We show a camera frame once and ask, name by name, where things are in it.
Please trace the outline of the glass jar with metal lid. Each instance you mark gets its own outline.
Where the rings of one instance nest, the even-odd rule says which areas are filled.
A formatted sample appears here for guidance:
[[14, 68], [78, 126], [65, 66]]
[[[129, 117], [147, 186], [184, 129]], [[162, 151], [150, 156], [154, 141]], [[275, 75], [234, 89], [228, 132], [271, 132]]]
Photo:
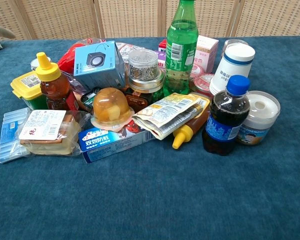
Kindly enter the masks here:
[[149, 80], [135, 79], [129, 77], [129, 87], [133, 90], [132, 95], [138, 96], [147, 101], [150, 105], [164, 97], [163, 85], [165, 81], [165, 73], [158, 69], [157, 75]]

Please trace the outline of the round clear-lid tub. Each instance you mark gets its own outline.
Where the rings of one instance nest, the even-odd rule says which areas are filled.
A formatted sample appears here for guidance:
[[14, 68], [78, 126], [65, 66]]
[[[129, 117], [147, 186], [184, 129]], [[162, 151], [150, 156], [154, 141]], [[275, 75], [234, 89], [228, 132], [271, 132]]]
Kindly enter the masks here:
[[252, 90], [246, 94], [250, 111], [242, 123], [237, 142], [254, 146], [262, 142], [281, 112], [279, 101], [271, 94]]

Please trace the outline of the yellow lid green container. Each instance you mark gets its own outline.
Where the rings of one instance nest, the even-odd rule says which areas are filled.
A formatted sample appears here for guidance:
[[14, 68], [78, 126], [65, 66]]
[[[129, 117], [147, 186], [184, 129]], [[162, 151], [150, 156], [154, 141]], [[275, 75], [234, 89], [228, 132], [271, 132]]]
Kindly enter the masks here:
[[25, 73], [10, 83], [12, 93], [22, 99], [31, 110], [48, 110], [46, 96], [41, 92], [41, 81], [35, 71]]

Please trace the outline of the fruit jelly cup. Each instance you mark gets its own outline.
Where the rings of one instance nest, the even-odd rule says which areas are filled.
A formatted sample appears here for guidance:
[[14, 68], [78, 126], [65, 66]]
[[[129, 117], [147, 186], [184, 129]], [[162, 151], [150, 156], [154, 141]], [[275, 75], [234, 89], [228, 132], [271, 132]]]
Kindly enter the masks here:
[[126, 96], [117, 88], [107, 87], [94, 97], [90, 122], [101, 130], [119, 132], [132, 120], [134, 114]]

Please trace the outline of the blue toothpaste box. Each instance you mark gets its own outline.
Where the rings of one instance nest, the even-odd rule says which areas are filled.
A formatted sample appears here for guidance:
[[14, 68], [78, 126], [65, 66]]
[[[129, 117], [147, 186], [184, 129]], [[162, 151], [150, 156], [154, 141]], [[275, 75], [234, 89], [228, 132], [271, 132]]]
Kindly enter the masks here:
[[78, 134], [78, 143], [88, 164], [154, 139], [149, 131], [134, 123], [125, 125], [118, 132], [94, 127]]

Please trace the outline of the purple small box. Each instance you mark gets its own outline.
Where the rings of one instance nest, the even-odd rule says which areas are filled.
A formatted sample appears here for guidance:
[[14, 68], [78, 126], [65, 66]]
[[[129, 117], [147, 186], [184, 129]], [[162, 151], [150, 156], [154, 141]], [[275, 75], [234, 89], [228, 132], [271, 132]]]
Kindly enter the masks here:
[[158, 66], [162, 69], [165, 68], [165, 62], [166, 62], [166, 52], [165, 51], [155, 51], [158, 56]]

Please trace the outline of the round red white lidded cup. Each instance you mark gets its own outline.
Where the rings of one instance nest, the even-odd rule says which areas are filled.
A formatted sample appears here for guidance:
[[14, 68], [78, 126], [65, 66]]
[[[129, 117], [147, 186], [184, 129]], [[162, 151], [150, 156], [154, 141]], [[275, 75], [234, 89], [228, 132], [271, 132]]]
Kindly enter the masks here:
[[194, 76], [189, 81], [189, 87], [192, 92], [200, 93], [209, 99], [213, 98], [213, 94], [210, 91], [210, 83], [214, 74], [203, 74], [201, 76]]

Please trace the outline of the small toy car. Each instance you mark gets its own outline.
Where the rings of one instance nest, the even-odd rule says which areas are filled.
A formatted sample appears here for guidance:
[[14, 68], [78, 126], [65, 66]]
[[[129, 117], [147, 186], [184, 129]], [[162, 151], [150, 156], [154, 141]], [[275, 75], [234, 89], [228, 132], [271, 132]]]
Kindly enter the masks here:
[[91, 105], [93, 103], [94, 97], [101, 90], [99, 87], [94, 87], [92, 90], [88, 91], [84, 95], [81, 96], [80, 100], [83, 104]]

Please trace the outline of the blue velvet tablecloth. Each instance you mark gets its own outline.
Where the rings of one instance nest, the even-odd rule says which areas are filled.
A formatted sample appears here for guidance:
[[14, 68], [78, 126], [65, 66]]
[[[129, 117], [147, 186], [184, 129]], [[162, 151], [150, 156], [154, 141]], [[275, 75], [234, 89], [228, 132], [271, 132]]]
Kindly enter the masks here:
[[[248, 37], [256, 54], [251, 89], [281, 112], [263, 141], [227, 156], [197, 133], [179, 150], [172, 137], [93, 163], [38, 156], [0, 163], [0, 240], [300, 240], [300, 36]], [[3, 115], [25, 103], [11, 81], [38, 52], [53, 61], [72, 40], [4, 41]]]

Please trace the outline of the light blue speaker box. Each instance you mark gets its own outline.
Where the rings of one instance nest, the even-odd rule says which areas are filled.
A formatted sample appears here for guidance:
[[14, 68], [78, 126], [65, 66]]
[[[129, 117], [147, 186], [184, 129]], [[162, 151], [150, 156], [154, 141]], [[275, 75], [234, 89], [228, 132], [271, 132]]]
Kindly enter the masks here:
[[114, 40], [77, 47], [74, 79], [86, 91], [126, 86], [125, 64]]

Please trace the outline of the stack of white paper cups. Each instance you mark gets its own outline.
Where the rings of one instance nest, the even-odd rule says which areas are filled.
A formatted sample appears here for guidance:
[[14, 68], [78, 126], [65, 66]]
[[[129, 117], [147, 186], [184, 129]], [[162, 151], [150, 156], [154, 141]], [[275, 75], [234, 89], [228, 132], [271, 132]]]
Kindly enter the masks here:
[[229, 45], [210, 81], [210, 92], [216, 95], [226, 89], [231, 76], [241, 75], [248, 77], [256, 51], [246, 44]]

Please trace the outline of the wrapped sandwich with white label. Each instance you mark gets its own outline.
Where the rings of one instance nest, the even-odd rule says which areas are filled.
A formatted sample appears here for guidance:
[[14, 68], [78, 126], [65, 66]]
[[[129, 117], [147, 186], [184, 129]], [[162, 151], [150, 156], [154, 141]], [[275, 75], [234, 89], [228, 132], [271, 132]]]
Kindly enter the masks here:
[[35, 155], [77, 156], [79, 133], [91, 114], [80, 110], [33, 110], [18, 133], [20, 145]]

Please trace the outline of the woven folding screen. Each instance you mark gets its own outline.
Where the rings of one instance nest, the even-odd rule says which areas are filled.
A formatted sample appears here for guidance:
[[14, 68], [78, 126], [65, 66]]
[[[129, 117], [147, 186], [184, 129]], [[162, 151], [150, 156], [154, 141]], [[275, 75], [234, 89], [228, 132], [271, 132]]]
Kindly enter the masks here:
[[[179, 0], [0, 0], [18, 40], [164, 37]], [[300, 0], [195, 0], [200, 35], [300, 36]]]

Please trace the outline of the red plastic snack bag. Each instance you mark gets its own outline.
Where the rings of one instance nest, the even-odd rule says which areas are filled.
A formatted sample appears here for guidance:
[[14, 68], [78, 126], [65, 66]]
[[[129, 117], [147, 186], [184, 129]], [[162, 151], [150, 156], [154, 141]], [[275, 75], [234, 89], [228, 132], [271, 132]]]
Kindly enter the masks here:
[[73, 74], [74, 65], [75, 65], [75, 49], [87, 45], [103, 43], [105, 41], [106, 41], [105, 39], [93, 37], [93, 38], [85, 38], [75, 42], [58, 61], [57, 64], [59, 66], [59, 69], [68, 74]]

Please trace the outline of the grey plush toy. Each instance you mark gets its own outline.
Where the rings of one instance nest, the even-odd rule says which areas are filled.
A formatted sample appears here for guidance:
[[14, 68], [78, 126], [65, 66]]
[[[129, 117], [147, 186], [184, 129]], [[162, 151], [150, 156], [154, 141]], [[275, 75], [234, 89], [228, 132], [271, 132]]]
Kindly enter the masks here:
[[0, 26], [0, 37], [14, 39], [16, 36], [9, 29], [6, 29], [6, 28]]

